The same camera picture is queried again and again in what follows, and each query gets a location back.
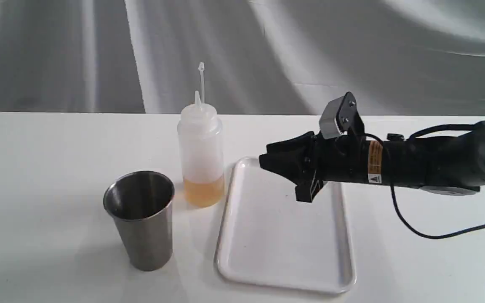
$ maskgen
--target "plastic squeeze bottle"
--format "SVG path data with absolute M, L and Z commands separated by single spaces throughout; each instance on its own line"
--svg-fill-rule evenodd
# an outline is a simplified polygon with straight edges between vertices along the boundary
M 196 91 L 194 104 L 181 112 L 177 131 L 185 197 L 197 207 L 208 207 L 224 195 L 222 122 L 216 109 L 205 103 L 203 62 L 198 70 L 203 99 Z

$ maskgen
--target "white tray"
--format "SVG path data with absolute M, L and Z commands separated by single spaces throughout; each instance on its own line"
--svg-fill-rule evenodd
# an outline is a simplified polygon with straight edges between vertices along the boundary
M 243 158 L 233 170 L 216 264 L 237 282 L 326 293 L 356 280 L 339 183 L 312 203 L 295 200 L 295 185 Z

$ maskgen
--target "white table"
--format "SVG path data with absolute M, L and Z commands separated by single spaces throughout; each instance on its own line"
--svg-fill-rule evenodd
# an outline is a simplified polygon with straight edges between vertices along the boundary
M 269 142 L 317 129 L 318 117 L 223 116 L 231 166 Z M 448 240 L 412 234 L 389 189 L 345 184 L 357 268 L 345 295 L 248 286 L 218 276 L 213 255 L 224 202 L 206 209 L 182 199 L 177 115 L 0 113 L 0 303 L 59 302 L 485 302 L 485 230 Z M 364 117 L 385 138 L 480 117 Z M 130 171 L 151 169 L 176 184 L 169 263 L 139 272 L 102 207 L 104 190 Z M 472 197 L 398 189 L 420 230 L 445 233 L 485 222 L 485 188 Z

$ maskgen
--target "metal cup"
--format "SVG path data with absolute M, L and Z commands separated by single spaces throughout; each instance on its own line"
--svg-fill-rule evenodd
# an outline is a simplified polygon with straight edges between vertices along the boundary
M 155 171 L 136 171 L 115 181 L 104 194 L 104 209 L 113 217 L 131 264 L 153 271 L 172 253 L 173 182 Z

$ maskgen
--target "yellow liquid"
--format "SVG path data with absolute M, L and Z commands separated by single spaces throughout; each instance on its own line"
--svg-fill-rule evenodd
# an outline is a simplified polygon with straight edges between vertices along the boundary
M 211 206 L 224 196 L 224 175 L 210 183 L 184 181 L 184 195 L 187 201 L 197 207 Z

